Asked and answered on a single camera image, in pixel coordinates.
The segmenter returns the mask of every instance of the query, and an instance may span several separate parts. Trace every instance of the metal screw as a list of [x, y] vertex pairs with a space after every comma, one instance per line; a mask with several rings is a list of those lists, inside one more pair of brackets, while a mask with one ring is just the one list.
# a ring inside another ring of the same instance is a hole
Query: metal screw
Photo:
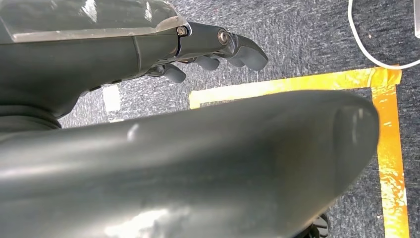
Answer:
[[178, 36], [186, 36], [188, 35], [187, 27], [180, 26], [176, 29], [176, 32], [178, 33]]
[[219, 38], [219, 42], [222, 45], [224, 46], [227, 45], [227, 42], [229, 41], [229, 34], [227, 33], [226, 30], [221, 29], [219, 33], [217, 34], [217, 37]]

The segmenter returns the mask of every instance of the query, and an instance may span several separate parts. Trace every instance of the yellow floor marking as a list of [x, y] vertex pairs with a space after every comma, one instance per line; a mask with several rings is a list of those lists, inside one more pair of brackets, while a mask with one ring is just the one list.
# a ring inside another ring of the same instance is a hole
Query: yellow floor marking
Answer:
[[401, 82], [400, 70], [384, 68], [279, 79], [273, 81], [193, 91], [190, 107], [203, 103], [236, 100], [297, 90], [345, 90], [372, 88], [372, 97], [381, 118], [378, 160], [386, 238], [409, 238], [404, 168], [400, 143], [395, 85]]
[[383, 68], [357, 69], [346, 72], [319, 74], [297, 78], [286, 78], [258, 83], [247, 83], [190, 94], [191, 109], [202, 103], [257, 97], [267, 94], [296, 90], [340, 90], [396, 85], [401, 81], [401, 71]]
[[381, 121], [378, 160], [385, 237], [409, 238], [396, 88], [372, 88], [372, 98]]

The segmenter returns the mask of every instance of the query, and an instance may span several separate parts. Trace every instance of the white cable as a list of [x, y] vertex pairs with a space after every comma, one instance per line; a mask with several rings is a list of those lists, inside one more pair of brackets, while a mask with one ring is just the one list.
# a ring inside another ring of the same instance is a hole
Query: white cable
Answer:
[[376, 65], [378, 65], [380, 67], [387, 68], [387, 69], [394, 69], [394, 70], [406, 69], [406, 68], [410, 68], [410, 67], [413, 67], [415, 65], [420, 64], [420, 60], [418, 60], [418, 61], [415, 61], [413, 63], [406, 64], [406, 65], [392, 66], [392, 65], [388, 65], [388, 64], [382, 63], [379, 60], [375, 59], [375, 57], [373, 57], [371, 54], [369, 54], [369, 52], [363, 46], [362, 41], [359, 38], [359, 35], [357, 33], [356, 27], [355, 27], [354, 22], [353, 22], [352, 8], [353, 8], [353, 0], [349, 0], [349, 10], [348, 10], [347, 13], [348, 13], [348, 17], [349, 17], [350, 27], [352, 28], [352, 32], [353, 32], [354, 38], [356, 39], [357, 45], [359, 46], [359, 48], [363, 52], [363, 54], [370, 61], [372, 61], [373, 63], [375, 63]]

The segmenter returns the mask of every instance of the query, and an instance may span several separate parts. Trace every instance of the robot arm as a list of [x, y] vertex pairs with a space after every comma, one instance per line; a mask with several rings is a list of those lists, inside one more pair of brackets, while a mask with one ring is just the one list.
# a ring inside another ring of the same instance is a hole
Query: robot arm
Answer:
[[172, 63], [219, 59], [267, 63], [252, 40], [161, 0], [0, 0], [0, 236], [318, 238], [311, 223], [377, 145], [364, 99], [290, 92], [54, 130], [103, 84], [182, 82]]
[[182, 82], [173, 62], [209, 70], [219, 58], [254, 70], [267, 63], [250, 39], [188, 23], [161, 0], [4, 0], [0, 20], [0, 103], [56, 118], [103, 84], [143, 75]]

